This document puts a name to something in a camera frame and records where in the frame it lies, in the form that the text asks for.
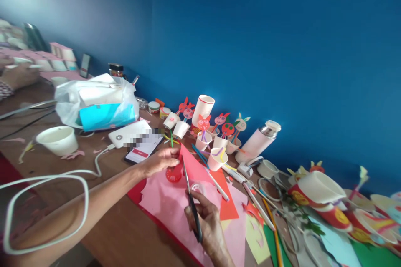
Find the bottle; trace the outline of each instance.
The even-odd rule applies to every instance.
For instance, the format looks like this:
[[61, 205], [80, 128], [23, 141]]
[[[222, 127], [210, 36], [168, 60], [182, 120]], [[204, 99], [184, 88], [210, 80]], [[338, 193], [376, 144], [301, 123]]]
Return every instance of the bottle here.
[[259, 156], [276, 139], [280, 130], [280, 124], [272, 120], [267, 121], [242, 146], [241, 150], [244, 152], [238, 151], [235, 155], [236, 161], [245, 163]]

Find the white plastic bag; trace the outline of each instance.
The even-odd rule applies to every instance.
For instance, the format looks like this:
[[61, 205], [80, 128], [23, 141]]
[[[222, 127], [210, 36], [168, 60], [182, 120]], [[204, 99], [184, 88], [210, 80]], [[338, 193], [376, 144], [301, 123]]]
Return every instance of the white plastic bag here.
[[54, 95], [54, 99], [57, 100], [56, 112], [65, 125], [84, 128], [80, 119], [80, 110], [88, 107], [95, 109], [112, 106], [113, 109], [117, 109], [112, 110], [113, 115], [104, 120], [99, 120], [99, 114], [94, 116], [97, 120], [93, 122], [86, 118], [85, 130], [124, 126], [139, 118], [139, 104], [134, 95], [135, 91], [135, 87], [127, 80], [107, 73], [88, 81], [69, 81], [56, 88]]

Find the blue wall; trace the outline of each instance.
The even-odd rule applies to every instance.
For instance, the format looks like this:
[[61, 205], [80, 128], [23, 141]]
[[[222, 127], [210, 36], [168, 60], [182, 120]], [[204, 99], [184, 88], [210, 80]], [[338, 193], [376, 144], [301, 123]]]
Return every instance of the blue wall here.
[[1, 0], [0, 15], [47, 41], [138, 72], [138, 93], [176, 109], [216, 99], [213, 118], [283, 130], [265, 151], [280, 169], [323, 160], [343, 187], [401, 188], [401, 0]]
[[205, 93], [213, 117], [267, 119], [280, 169], [323, 160], [343, 187], [401, 189], [401, 0], [153, 0], [152, 96]]
[[108, 72], [108, 63], [149, 72], [152, 0], [0, 0], [0, 16], [35, 24], [46, 41], [73, 48], [79, 61], [90, 54], [91, 74]]

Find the scissors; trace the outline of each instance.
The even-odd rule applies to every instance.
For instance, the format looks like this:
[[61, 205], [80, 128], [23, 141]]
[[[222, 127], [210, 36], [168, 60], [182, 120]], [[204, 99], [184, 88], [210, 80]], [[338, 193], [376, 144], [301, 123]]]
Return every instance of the scissors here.
[[193, 217], [195, 218], [196, 229], [197, 231], [193, 231], [198, 243], [202, 242], [202, 229], [201, 223], [199, 222], [198, 211], [196, 210], [195, 202], [193, 202], [193, 197], [191, 194], [191, 189], [189, 187], [189, 180], [188, 180], [188, 173], [187, 169], [185, 168], [185, 162], [183, 160], [184, 171], [185, 171], [185, 179], [187, 180], [187, 187], [188, 187], [188, 198], [189, 198], [189, 205], [191, 206]]

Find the orange paper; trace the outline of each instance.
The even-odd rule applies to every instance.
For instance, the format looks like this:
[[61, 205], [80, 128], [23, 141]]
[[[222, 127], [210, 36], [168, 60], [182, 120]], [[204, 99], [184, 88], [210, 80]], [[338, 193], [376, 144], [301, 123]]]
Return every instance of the orange paper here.
[[235, 208], [234, 201], [232, 200], [230, 190], [228, 189], [226, 177], [224, 176], [223, 170], [219, 169], [216, 172], [210, 171], [210, 174], [219, 184], [219, 186], [223, 189], [223, 191], [227, 194], [230, 201], [225, 201], [224, 199], [221, 201], [220, 206], [220, 221], [238, 219], [239, 215], [237, 209]]

